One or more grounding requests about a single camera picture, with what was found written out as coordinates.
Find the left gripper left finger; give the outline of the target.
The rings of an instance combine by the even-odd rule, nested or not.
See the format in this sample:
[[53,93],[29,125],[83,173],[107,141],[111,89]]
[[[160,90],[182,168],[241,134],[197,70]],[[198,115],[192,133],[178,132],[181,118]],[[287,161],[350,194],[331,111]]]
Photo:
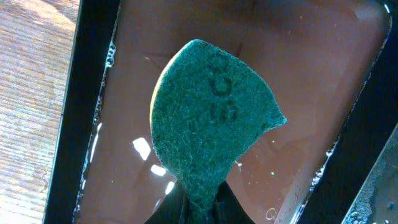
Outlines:
[[179,181],[145,224],[187,224],[188,197]]

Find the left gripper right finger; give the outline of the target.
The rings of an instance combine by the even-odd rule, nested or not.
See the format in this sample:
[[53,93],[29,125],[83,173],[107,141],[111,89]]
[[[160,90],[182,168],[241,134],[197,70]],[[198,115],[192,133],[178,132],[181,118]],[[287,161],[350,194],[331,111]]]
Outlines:
[[216,224],[254,224],[226,181],[218,187],[213,218]]

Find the green yellow sponge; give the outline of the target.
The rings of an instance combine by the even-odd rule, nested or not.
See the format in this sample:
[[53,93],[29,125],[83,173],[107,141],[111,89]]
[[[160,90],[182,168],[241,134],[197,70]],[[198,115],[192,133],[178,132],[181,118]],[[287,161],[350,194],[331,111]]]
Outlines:
[[243,61],[200,39],[161,73],[150,105],[152,142],[181,183],[193,223],[209,223],[218,187],[266,131],[286,123],[267,83]]

